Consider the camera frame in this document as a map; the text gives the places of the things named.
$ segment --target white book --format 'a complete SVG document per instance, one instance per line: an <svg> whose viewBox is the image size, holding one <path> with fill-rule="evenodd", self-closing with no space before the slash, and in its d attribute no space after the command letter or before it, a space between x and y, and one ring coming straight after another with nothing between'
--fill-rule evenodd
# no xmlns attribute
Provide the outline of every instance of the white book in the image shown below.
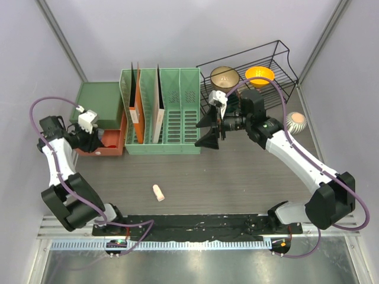
<svg viewBox="0 0 379 284"><path fill-rule="evenodd" d="M162 129L163 116L165 107L163 105L162 88L160 87L159 67L156 69L155 90L153 103L153 124L152 124L152 143L157 144L159 141L160 130Z"/></svg>

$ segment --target orange book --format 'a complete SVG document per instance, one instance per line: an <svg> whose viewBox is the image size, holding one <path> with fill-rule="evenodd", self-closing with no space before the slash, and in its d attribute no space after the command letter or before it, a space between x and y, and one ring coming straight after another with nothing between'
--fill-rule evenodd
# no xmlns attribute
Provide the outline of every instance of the orange book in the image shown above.
<svg viewBox="0 0 379 284"><path fill-rule="evenodd" d="M140 74L141 70L139 68L139 65L137 66L137 78L135 78L136 76L134 74L134 70L131 71L131 92L129 110L131 120L134 124L134 129L136 130L138 143L143 144L144 115L140 91Z"/></svg>

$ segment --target orange box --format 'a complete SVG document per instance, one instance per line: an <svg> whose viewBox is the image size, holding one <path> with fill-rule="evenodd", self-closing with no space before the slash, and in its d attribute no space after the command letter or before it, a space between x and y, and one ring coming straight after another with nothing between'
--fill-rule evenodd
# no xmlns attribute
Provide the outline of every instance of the orange box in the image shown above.
<svg viewBox="0 0 379 284"><path fill-rule="evenodd" d="M125 146L126 134L126 115L123 114L121 120L121 128L119 130L105 130L101 138L101 142L106 147L97 148L92 153L83 152L80 149L75 149L80 156L121 156Z"/></svg>

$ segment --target wire rack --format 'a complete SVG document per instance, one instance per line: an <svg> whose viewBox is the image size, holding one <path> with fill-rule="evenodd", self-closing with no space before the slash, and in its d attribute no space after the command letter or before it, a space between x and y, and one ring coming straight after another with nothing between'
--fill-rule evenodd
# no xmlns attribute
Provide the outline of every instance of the wire rack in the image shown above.
<svg viewBox="0 0 379 284"><path fill-rule="evenodd" d="M208 95L213 90L211 85L211 76L206 76L204 74L207 74L207 72L210 74L211 70L219 66L229 66L234 68L240 76L240 81L245 79L245 72L250 67L264 66L270 68L275 73L274 81L282 90L284 100L287 103L296 87L296 84L298 83L298 77L290 65L289 54L290 49L281 40L276 40L196 66L201 68L201 76L203 80L200 86L201 112L203 114L207 112L209 108ZM250 83L246 83L237 91L241 93L244 89L254 89L254 87ZM257 90L260 91L261 95L264 97L266 109L273 108L281 104L280 97L271 84Z"/></svg>

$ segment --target green plastic crate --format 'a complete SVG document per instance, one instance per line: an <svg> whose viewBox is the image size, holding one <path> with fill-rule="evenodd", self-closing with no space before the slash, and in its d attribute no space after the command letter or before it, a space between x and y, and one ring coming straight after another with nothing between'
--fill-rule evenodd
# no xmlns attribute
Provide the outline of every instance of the green plastic crate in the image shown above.
<svg viewBox="0 0 379 284"><path fill-rule="evenodd" d="M119 130L123 117L123 104L118 82L82 83L76 103L99 115L96 124L105 130ZM73 108L70 122L78 122L79 112Z"/></svg>
<svg viewBox="0 0 379 284"><path fill-rule="evenodd" d="M138 143L133 124L128 123L125 147L129 154L200 154L200 148L194 145L200 137L200 131L196 128L200 118L200 69L162 68L159 71L165 106L159 142L151 143L156 69L141 69L144 143ZM130 82L131 70L122 70L120 89L125 102L130 99Z"/></svg>

